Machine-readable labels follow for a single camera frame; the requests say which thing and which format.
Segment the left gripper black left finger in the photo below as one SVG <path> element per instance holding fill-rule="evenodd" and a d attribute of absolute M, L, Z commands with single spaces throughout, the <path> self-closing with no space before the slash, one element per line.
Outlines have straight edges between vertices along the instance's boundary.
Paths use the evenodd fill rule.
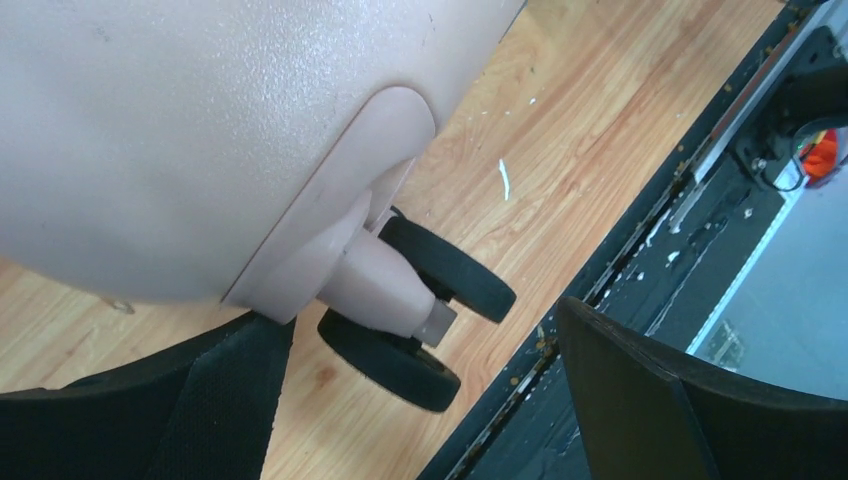
<path fill-rule="evenodd" d="M 257 479 L 292 324 L 247 313 L 59 389 L 1 397 L 5 479 Z"/>

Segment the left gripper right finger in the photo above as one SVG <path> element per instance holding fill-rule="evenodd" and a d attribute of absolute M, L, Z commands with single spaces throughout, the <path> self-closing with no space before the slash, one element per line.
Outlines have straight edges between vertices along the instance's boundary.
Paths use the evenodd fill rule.
<path fill-rule="evenodd" d="M 558 344 L 595 479 L 843 479 L 847 404 L 717 367 L 574 297 Z"/>

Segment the pink hard-shell suitcase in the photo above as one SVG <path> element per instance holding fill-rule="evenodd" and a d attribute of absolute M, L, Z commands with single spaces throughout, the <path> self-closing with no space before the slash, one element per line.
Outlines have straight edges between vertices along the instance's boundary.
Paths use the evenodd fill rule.
<path fill-rule="evenodd" d="M 5 1 L 1 254 L 126 303 L 215 300 L 322 338 L 405 401 L 494 272 L 394 206 L 521 1 Z"/>

